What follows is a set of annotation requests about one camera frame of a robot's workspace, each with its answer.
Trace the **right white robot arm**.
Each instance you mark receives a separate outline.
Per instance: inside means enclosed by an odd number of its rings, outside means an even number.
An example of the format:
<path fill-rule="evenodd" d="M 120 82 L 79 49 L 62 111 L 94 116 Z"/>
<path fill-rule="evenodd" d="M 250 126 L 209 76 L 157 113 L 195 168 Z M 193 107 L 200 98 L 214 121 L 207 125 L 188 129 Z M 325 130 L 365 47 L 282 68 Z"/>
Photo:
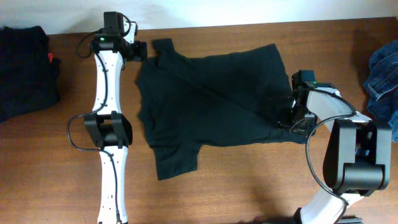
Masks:
<path fill-rule="evenodd" d="M 314 198 L 296 210 L 293 223 L 362 223 L 346 217 L 352 204 L 384 190 L 391 176 L 392 131 L 387 123 L 374 122 L 341 97 L 329 83 L 297 81 L 292 84 L 291 131 L 306 135 L 305 156 L 320 186 Z M 325 125 L 330 138 L 319 179 L 310 158 L 310 140 Z"/>

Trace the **dark green t-shirt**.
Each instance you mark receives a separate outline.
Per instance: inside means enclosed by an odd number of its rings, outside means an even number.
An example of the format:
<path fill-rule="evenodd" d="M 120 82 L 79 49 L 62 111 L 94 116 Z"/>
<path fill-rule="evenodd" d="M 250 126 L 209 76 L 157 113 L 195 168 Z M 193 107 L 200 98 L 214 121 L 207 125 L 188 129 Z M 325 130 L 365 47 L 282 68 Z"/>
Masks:
<path fill-rule="evenodd" d="M 305 142 L 279 127 L 293 99 L 275 44 L 203 58 L 178 53 L 171 39 L 153 46 L 157 56 L 143 64 L 136 83 L 159 180 L 195 171 L 204 145 Z"/>

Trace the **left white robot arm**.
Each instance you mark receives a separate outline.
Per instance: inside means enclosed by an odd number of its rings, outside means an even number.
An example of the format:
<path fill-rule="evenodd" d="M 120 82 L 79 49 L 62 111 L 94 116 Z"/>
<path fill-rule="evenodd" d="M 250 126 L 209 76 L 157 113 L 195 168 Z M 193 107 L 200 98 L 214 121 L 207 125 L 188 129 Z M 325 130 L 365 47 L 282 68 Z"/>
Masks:
<path fill-rule="evenodd" d="M 132 127 L 120 104 L 120 76 L 126 62 L 146 59 L 146 43 L 135 40 L 134 21 L 106 22 L 91 41 L 96 62 L 96 97 L 83 119 L 101 159 L 101 203 L 97 222 L 127 223 L 124 176 Z"/>

